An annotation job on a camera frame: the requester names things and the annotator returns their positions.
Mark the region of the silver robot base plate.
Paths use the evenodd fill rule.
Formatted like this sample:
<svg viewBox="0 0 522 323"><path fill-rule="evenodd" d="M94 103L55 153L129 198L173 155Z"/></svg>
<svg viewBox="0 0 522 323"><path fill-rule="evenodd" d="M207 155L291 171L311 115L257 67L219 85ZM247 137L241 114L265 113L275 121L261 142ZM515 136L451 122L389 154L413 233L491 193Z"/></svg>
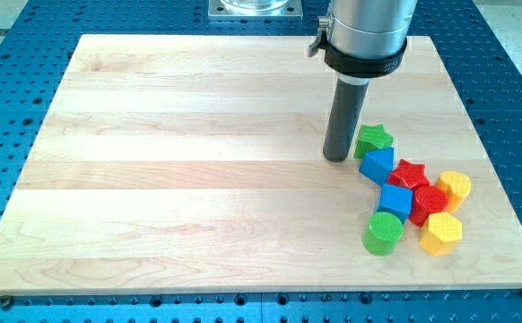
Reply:
<svg viewBox="0 0 522 323"><path fill-rule="evenodd" d="M301 18L301 0L208 0L208 16L230 20L245 18Z"/></svg>

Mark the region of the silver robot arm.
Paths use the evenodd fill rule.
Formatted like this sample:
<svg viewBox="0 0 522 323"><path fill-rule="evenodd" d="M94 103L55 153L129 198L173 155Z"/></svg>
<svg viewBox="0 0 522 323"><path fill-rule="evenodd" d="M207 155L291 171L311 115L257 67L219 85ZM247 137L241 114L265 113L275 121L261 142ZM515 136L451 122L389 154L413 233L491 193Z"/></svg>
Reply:
<svg viewBox="0 0 522 323"><path fill-rule="evenodd" d="M416 0L332 0L318 18L308 56L325 51L325 63L351 85L394 72L401 64Z"/></svg>

